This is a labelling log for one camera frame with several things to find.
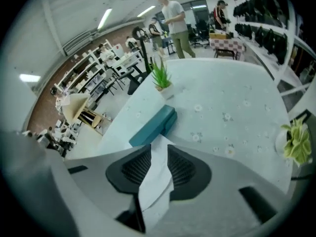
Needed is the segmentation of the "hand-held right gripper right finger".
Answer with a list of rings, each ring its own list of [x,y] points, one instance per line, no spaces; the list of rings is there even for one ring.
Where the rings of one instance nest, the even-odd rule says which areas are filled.
[[[160,237],[254,236],[288,204],[285,193],[236,160],[169,146],[168,168],[174,190]]]

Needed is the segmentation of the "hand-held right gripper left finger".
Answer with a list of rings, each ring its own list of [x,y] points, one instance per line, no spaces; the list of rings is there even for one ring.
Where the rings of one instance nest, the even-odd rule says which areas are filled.
[[[110,218],[142,234],[146,227],[138,198],[151,167],[151,146],[65,161],[79,189]]]

